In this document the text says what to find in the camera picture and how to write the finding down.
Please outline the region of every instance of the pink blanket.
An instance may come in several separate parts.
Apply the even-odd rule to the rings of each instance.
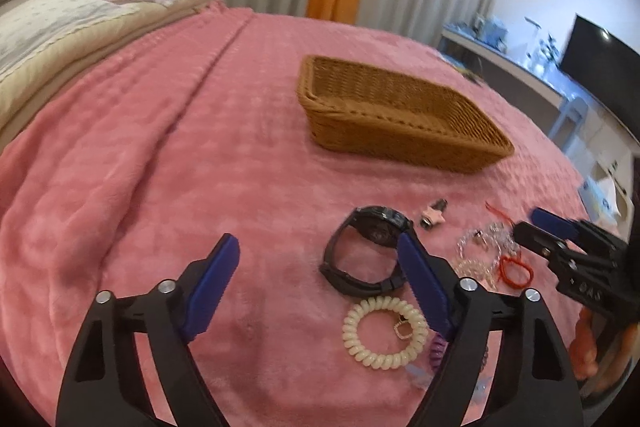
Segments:
[[[309,138],[296,100],[306,54],[451,86],[507,132],[516,154],[465,176],[327,152]],[[422,391],[404,370],[365,368],[342,346],[351,302],[317,270],[332,232],[355,206],[385,204],[417,220],[428,203],[447,198],[446,224],[418,234],[431,253],[453,259],[465,230],[494,220],[485,201],[513,219],[535,205],[582,217],[579,182],[528,118],[422,44],[215,6],[93,68],[0,157],[0,355],[52,422],[95,293],[146,293],[230,232],[241,243],[240,266],[191,347],[231,425],[404,426]],[[357,251],[342,265],[357,277],[381,279],[393,264],[390,255]],[[524,255],[569,341],[577,306],[555,292],[539,259]],[[408,288],[401,295],[415,302]],[[365,343],[397,349],[392,324],[367,319]],[[148,347],[141,351],[149,370]],[[170,420],[153,376],[149,386],[158,415]],[[466,419],[480,413],[473,406]]]

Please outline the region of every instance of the human hand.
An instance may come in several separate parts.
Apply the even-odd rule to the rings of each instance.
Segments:
[[[578,381],[594,377],[598,372],[596,340],[591,331],[592,317],[591,310],[583,308],[580,311],[580,318],[575,325],[575,339],[569,345],[569,358]],[[631,353],[637,339],[638,325],[633,324],[623,332],[620,351],[598,382],[595,393],[606,391],[620,380],[631,360]]]

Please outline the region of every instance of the wicker basket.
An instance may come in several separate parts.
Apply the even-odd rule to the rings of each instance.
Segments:
[[[308,56],[298,99],[316,142],[332,151],[478,172],[513,154],[511,141],[457,91],[407,74]]]

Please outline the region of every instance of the red cord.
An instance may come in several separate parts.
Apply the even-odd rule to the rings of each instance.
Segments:
[[[507,270],[505,270],[505,265],[507,263],[513,263],[517,266],[524,268],[529,273],[527,282],[518,283],[518,282],[515,282],[513,279],[509,279],[507,275]],[[502,257],[500,257],[500,263],[498,264],[498,275],[500,276],[500,279],[502,279],[507,286],[510,286],[514,290],[524,290],[524,288],[527,288],[531,284],[531,281],[533,280],[533,268],[530,267],[527,263],[524,263],[524,261],[521,261],[520,259],[517,259],[515,257],[507,257],[503,255]]]
[[[507,216],[507,214],[505,214],[503,211],[498,210],[498,208],[495,208],[491,203],[489,203],[489,201],[485,201],[484,202],[484,206],[486,207],[486,209],[489,212],[491,212],[495,216],[501,217],[502,219],[507,221],[511,225],[511,227],[513,227],[513,225],[515,225],[515,223],[513,222],[513,219],[511,219],[511,217]]]
[[[488,201],[484,202],[484,206],[489,212],[491,212],[495,216],[498,216],[503,220],[507,221],[511,225],[511,228],[513,228],[515,223],[513,222],[513,219],[511,219],[511,217],[509,217],[507,214],[505,214],[503,211],[499,210],[498,208],[495,208]],[[505,270],[505,265],[507,263],[512,263],[524,268],[529,273],[529,278],[527,279],[527,282],[524,284],[521,284],[521,283],[515,282],[513,279],[509,279],[507,275],[507,270]],[[531,281],[533,280],[533,268],[530,267],[527,263],[525,263],[522,260],[522,253],[520,251],[518,251],[517,257],[507,257],[503,255],[500,257],[500,262],[498,263],[498,281],[499,280],[503,280],[507,286],[513,288],[514,290],[524,290],[524,288],[528,287],[529,284],[531,284]]]

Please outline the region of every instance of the silver rivet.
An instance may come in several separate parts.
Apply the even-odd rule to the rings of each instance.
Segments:
[[[98,304],[104,304],[109,299],[111,299],[111,292],[109,290],[103,290],[95,296],[95,301]]]
[[[527,288],[526,290],[524,290],[524,296],[531,302],[538,302],[541,298],[540,292],[538,292],[538,290],[534,290],[533,288]]]
[[[175,290],[175,281],[171,279],[167,279],[166,281],[162,281],[158,285],[158,291],[160,293],[171,293]]]
[[[465,277],[460,279],[460,287],[468,292],[474,292],[478,289],[478,283],[471,277]]]

